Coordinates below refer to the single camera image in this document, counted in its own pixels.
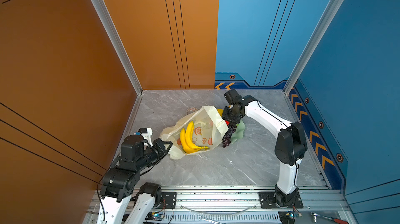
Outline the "dark purple grape bunch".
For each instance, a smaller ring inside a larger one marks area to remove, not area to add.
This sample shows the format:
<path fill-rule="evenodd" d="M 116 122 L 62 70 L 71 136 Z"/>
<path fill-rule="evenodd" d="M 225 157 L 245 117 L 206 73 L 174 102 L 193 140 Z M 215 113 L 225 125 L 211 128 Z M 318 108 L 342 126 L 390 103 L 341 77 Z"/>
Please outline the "dark purple grape bunch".
<path fill-rule="evenodd" d="M 231 139 L 233 134 L 236 132 L 237 130 L 237 125 L 236 124 L 228 124 L 228 131 L 225 133 L 223 139 L 222 139 L 222 147 L 226 148 L 227 146 L 229 146 L 231 144 Z"/>

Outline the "cream plastic bag orange print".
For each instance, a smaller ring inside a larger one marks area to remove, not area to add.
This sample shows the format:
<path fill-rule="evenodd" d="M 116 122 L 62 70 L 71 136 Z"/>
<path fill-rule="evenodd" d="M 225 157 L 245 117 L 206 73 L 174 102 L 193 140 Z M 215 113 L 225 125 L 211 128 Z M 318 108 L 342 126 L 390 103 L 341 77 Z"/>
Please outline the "cream plastic bag orange print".
<path fill-rule="evenodd" d="M 194 122 L 192 141 L 197 146 L 208 146 L 209 150 L 203 150 L 192 154 L 186 154 L 180 141 L 180 131 L 187 128 L 190 122 Z M 165 128 L 160 138 L 171 142 L 169 151 L 171 159 L 181 159 L 184 156 L 193 156 L 213 150 L 222 143 L 225 133 L 228 131 L 226 122 L 219 115 L 214 106 L 203 106 L 197 112 L 181 118 L 173 127 Z"/>

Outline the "yellow banana bunch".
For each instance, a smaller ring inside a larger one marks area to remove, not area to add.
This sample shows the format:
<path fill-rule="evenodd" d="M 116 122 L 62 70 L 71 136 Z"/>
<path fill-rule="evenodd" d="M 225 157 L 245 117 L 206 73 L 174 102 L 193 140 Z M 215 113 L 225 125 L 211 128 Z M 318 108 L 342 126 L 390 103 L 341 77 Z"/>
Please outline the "yellow banana bunch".
<path fill-rule="evenodd" d="M 182 148 L 186 154 L 192 154 L 203 150 L 209 150 L 208 146 L 197 146 L 193 143 L 192 137 L 194 132 L 194 122 L 190 122 L 187 128 L 180 131 L 180 141 Z"/>

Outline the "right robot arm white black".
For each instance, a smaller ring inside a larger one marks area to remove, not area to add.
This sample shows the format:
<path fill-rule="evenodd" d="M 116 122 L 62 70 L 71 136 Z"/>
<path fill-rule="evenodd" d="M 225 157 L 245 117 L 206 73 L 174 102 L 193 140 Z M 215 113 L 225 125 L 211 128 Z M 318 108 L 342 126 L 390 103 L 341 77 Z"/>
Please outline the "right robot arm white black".
<path fill-rule="evenodd" d="M 308 150 L 303 125 L 276 115 L 255 97 L 243 97 L 235 89 L 227 91 L 224 97 L 229 105 L 223 109 L 222 118 L 228 123 L 229 130 L 223 137 L 223 146 L 228 146 L 237 125 L 245 116 L 261 124 L 276 138 L 275 155 L 280 163 L 272 203 L 279 208 L 303 208 L 297 184 L 300 164 Z"/>

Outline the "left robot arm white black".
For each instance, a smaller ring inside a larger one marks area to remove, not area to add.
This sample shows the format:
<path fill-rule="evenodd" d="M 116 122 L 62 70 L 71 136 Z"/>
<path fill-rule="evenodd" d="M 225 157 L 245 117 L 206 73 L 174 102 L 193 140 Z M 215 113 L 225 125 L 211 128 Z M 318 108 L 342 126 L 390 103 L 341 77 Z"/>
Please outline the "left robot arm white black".
<path fill-rule="evenodd" d="M 125 220 L 126 224 L 142 224 L 148 213 L 161 203 L 161 186 L 147 182 L 133 195 L 134 188 L 144 169 L 152 169 L 170 151 L 172 142 L 157 138 L 150 141 L 148 133 L 136 133 L 127 136 L 121 145 L 121 154 L 110 167 L 102 180 L 102 187 L 97 191 L 100 202 L 98 224 L 120 224 L 131 202 L 135 205 Z"/>

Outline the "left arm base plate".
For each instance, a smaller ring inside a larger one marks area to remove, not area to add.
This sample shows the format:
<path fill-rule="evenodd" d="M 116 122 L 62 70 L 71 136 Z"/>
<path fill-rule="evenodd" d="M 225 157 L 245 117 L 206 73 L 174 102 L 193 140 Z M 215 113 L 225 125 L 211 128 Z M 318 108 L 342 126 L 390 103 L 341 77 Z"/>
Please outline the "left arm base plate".
<path fill-rule="evenodd" d="M 157 198 L 156 208 L 159 209 L 175 209 L 177 202 L 177 192 L 175 191 L 162 191 L 161 196 Z"/>

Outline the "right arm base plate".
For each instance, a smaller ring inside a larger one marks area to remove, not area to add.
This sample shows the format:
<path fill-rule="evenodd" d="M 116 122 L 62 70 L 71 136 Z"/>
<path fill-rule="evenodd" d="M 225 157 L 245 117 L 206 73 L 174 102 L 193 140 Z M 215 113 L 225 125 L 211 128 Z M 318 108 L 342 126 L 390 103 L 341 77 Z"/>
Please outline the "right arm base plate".
<path fill-rule="evenodd" d="M 298 191 L 285 195 L 281 192 L 259 192 L 259 201 L 262 209 L 267 208 L 304 208 Z"/>

